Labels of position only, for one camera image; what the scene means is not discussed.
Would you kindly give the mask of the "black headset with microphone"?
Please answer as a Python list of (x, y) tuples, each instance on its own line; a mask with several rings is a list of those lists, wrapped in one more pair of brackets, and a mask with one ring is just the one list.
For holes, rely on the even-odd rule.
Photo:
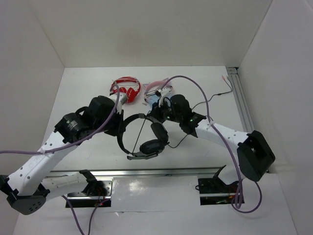
[[(140, 146), (138, 151), (133, 149), (132, 151), (128, 150), (124, 146), (123, 136), (126, 132), (126, 129), (129, 124), (137, 119), (142, 119), (143, 124), (146, 121), (151, 123), (150, 129), (154, 134), (153, 139), (146, 140)], [(117, 131), (117, 143), (120, 149), (127, 155), (127, 159), (130, 160), (149, 160), (157, 157), (165, 149), (167, 144), (169, 144), (169, 135), (163, 124), (158, 121), (156, 118), (150, 116), (150, 114), (134, 114), (126, 118), (120, 124), (120, 127)]]

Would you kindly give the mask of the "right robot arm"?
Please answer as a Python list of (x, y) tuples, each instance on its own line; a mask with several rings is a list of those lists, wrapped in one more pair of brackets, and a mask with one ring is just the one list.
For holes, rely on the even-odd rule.
[(229, 151), (233, 165), (222, 167), (213, 181), (215, 190), (219, 192), (226, 191), (232, 183), (242, 179), (260, 181), (276, 159), (261, 132), (247, 133), (219, 125), (192, 111), (183, 95), (155, 102), (150, 115), (162, 123), (176, 122), (183, 132), (211, 141)]

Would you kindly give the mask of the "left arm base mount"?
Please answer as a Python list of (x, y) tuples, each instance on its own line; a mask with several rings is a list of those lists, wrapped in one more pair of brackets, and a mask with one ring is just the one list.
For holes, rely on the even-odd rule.
[(100, 186), (90, 194), (73, 192), (66, 195), (74, 208), (111, 207), (113, 177), (98, 177)]

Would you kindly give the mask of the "front aluminium rail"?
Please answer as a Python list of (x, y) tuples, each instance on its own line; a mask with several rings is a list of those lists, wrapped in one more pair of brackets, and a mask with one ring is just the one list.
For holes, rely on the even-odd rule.
[(95, 177), (213, 176), (221, 167), (90, 170)]

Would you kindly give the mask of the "red headphones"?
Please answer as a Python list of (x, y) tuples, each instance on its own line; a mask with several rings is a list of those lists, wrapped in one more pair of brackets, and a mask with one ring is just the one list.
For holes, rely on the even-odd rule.
[(141, 83), (137, 78), (124, 76), (113, 81), (110, 88), (110, 95), (117, 93), (117, 88), (114, 86), (115, 84), (118, 85), (119, 91), (127, 96), (127, 103), (134, 102), (141, 91)]

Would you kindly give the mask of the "pink blue cat headphones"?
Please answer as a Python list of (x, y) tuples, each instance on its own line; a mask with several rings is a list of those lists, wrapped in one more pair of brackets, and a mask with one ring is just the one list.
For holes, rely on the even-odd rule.
[[(163, 80), (143, 84), (144, 101), (151, 107), (159, 100), (159, 96), (156, 94), (156, 92), (161, 89), (161, 87), (168, 81), (168, 79), (169, 78), (165, 78)], [(170, 82), (168, 82), (163, 89), (167, 92), (166, 97), (171, 98), (174, 95), (174, 88)]]

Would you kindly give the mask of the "right side aluminium rail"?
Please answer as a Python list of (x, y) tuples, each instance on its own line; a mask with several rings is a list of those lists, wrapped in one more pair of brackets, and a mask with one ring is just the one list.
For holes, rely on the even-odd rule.
[(226, 67), (228, 80), (233, 85), (234, 97), (236, 101), (237, 108), (239, 110), (239, 116), (243, 129), (246, 132), (252, 132), (255, 127), (251, 118), (251, 114), (247, 105), (246, 97), (244, 90), (239, 78), (238, 68), (237, 67)]

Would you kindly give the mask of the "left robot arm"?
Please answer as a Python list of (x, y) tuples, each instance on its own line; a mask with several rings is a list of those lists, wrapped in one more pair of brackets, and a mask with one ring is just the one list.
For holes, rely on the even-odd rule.
[(53, 198), (72, 192), (95, 195), (105, 191), (89, 170), (80, 170), (59, 178), (48, 173), (70, 152), (95, 134), (116, 136), (123, 121), (124, 94), (94, 97), (89, 106), (69, 113), (55, 125), (54, 131), (31, 158), (8, 176), (1, 175), (0, 190), (7, 195), (9, 205), (23, 215), (29, 215)]

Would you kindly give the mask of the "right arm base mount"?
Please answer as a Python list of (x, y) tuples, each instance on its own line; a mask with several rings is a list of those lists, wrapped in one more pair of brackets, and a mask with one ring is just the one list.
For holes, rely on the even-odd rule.
[(195, 189), (200, 194), (200, 205), (226, 205), (235, 198), (238, 181), (226, 185), (219, 178), (199, 178)]

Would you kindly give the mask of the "aluminium rail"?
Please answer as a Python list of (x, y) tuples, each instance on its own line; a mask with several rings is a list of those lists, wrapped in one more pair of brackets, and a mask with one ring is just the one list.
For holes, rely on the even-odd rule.
[(221, 167), (90, 170), (95, 177), (213, 176)]
[(234, 97), (236, 101), (237, 108), (239, 110), (239, 116), (243, 129), (246, 132), (252, 132), (255, 127), (251, 118), (251, 114), (247, 105), (246, 97), (244, 90), (239, 78), (238, 68), (237, 67), (226, 67), (228, 80), (233, 85)]

